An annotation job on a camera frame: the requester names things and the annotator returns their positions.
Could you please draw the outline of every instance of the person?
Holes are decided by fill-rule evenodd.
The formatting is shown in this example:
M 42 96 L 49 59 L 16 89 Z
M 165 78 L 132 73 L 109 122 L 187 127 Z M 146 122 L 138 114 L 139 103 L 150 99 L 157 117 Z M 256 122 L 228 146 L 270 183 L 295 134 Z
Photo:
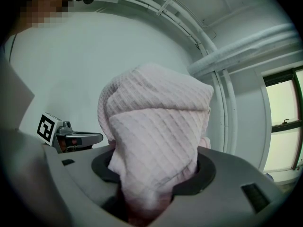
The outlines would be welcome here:
M 66 11 L 69 1 L 0 0 L 2 18 L 5 18 L 1 20 L 1 44 L 55 13 Z M 0 178 L 6 195 L 2 221 L 7 218 L 10 223 L 17 224 L 20 218 L 10 217 L 10 213 L 17 212 L 22 213 L 22 221 L 28 224 L 72 226 L 70 214 L 52 182 L 41 142 L 15 130 L 34 96 L 1 50 Z
M 71 0 L 12 0 L 1 42 L 34 24 L 43 23 L 45 18 L 67 11 L 69 1 Z

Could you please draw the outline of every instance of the pink towel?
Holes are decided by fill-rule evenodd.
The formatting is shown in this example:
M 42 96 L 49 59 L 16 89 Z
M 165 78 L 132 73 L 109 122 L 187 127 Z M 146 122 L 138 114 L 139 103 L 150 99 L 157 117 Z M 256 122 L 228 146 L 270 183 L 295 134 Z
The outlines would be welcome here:
M 120 175 L 129 222 L 145 226 L 170 204 L 172 188 L 197 168 L 213 88 L 153 63 L 115 77 L 102 90 L 98 120 L 116 149 L 108 168 Z

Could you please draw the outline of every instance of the gray panel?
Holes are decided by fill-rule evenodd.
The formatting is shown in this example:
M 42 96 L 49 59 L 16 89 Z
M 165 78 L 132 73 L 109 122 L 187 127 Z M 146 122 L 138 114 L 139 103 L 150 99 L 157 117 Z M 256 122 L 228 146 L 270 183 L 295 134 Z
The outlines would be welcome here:
M 0 127 L 18 129 L 22 118 L 34 99 L 12 66 L 0 52 Z
M 150 227 L 238 225 L 256 216 L 241 190 L 250 183 L 256 183 L 269 201 L 281 197 L 278 187 L 245 160 L 201 147 L 198 151 L 215 163 L 213 182 L 195 196 L 176 196 Z
M 55 185 L 62 196 L 69 212 L 71 213 L 73 226 L 96 227 L 96 226 L 131 226 L 100 208 L 91 201 L 71 178 L 69 171 L 63 166 L 55 148 L 46 146 L 45 154 L 49 164 Z
M 54 185 L 40 141 L 15 130 L 1 129 L 0 162 L 17 197 L 44 224 L 72 226 L 68 208 Z
M 101 180 L 93 172 L 91 162 L 95 157 L 111 149 L 113 148 L 108 146 L 58 155 L 60 160 L 72 159 L 75 161 L 65 166 L 65 169 L 85 195 L 99 206 L 110 196 L 115 196 L 117 184 L 106 183 Z
M 265 147 L 268 122 L 265 121 L 264 98 L 258 77 L 254 69 L 250 69 L 232 74 L 231 79 L 238 110 L 238 139 L 235 155 L 259 168 Z
M 102 182 L 90 169 L 94 157 L 111 149 L 102 147 L 58 155 L 54 148 L 45 148 L 53 179 L 72 214 L 75 226 L 93 226 L 97 223 L 128 226 L 99 207 L 100 203 L 114 194 L 116 186 Z M 214 150 L 199 147 L 198 151 L 216 166 L 213 182 L 197 195 L 175 196 L 171 205 L 150 227 L 238 226 L 244 222 L 258 224 L 279 205 L 279 202 L 274 204 L 273 201 L 282 196 L 281 191 L 251 164 Z M 73 159 L 75 163 L 64 167 L 61 163 L 64 159 Z M 241 186 L 250 183 L 255 183 L 271 202 L 258 214 L 255 214 L 241 189 Z

